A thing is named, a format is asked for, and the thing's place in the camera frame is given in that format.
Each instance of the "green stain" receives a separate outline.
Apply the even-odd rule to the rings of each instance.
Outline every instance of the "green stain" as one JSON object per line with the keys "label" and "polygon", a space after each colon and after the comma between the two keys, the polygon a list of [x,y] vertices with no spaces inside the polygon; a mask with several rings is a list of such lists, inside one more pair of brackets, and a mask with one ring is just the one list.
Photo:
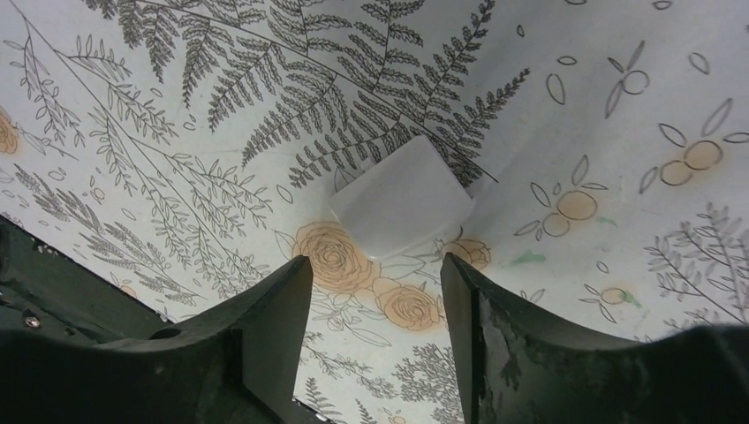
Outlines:
{"label": "green stain", "polygon": [[634,295],[631,294],[628,291],[624,292],[624,299],[622,299],[622,300],[625,301],[625,302],[627,302],[627,303],[630,303],[630,304],[632,304],[632,305],[634,305],[636,307],[642,307],[642,305],[637,301],[637,299],[634,298]]}
{"label": "green stain", "polygon": [[546,256],[542,254],[534,254],[531,249],[526,250],[524,254],[521,254],[515,261],[512,261],[512,265],[519,265],[521,263],[528,262],[543,262],[546,260]]}
{"label": "green stain", "polygon": [[599,217],[595,218],[595,221],[597,223],[610,223],[611,225],[614,225],[615,227],[619,228],[619,226],[617,225],[616,221],[614,221],[611,218],[607,218],[606,216],[599,216]]}

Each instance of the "orange rose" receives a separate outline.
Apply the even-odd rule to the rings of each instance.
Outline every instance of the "orange rose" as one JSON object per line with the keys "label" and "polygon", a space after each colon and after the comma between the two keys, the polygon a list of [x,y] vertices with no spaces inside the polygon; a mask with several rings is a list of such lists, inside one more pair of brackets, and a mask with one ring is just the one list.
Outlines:
{"label": "orange rose", "polygon": [[19,132],[11,125],[11,119],[0,109],[0,153],[11,155],[19,147]]}
{"label": "orange rose", "polygon": [[378,278],[372,288],[377,297],[377,306],[398,327],[422,331],[440,321],[436,300],[416,287]]}
{"label": "orange rose", "polygon": [[354,293],[372,285],[380,265],[353,244],[338,223],[310,223],[297,231],[293,255],[309,257],[314,283],[335,293]]}
{"label": "orange rose", "polygon": [[485,243],[474,240],[455,240],[445,243],[440,250],[442,256],[447,253],[455,254],[458,258],[468,262],[476,269],[484,269],[491,262],[491,251]]}

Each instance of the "screw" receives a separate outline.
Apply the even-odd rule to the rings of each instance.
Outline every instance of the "screw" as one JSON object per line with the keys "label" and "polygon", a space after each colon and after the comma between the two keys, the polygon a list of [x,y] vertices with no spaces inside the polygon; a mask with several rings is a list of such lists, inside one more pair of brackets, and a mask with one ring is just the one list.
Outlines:
{"label": "screw", "polygon": [[31,327],[32,329],[38,329],[42,326],[42,323],[39,321],[39,318],[35,316],[28,316],[24,318],[24,323]]}

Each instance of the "floral pattern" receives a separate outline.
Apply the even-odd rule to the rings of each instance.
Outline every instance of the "floral pattern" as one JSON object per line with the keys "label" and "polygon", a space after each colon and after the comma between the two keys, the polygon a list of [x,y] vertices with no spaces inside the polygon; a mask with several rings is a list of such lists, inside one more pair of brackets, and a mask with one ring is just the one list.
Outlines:
{"label": "floral pattern", "polygon": [[[0,0],[0,216],[166,322],[308,256],[295,393],[348,424],[462,421],[447,253],[620,337],[747,324],[740,0],[341,5]],[[417,135],[475,209],[370,261],[327,199]]]}

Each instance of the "white object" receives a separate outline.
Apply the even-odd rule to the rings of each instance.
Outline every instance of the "white object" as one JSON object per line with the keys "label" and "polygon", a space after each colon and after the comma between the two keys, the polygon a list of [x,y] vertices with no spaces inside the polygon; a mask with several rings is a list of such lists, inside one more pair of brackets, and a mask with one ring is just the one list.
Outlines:
{"label": "white object", "polygon": [[328,204],[361,252],[381,261],[458,227],[474,201],[432,143],[419,136]]}

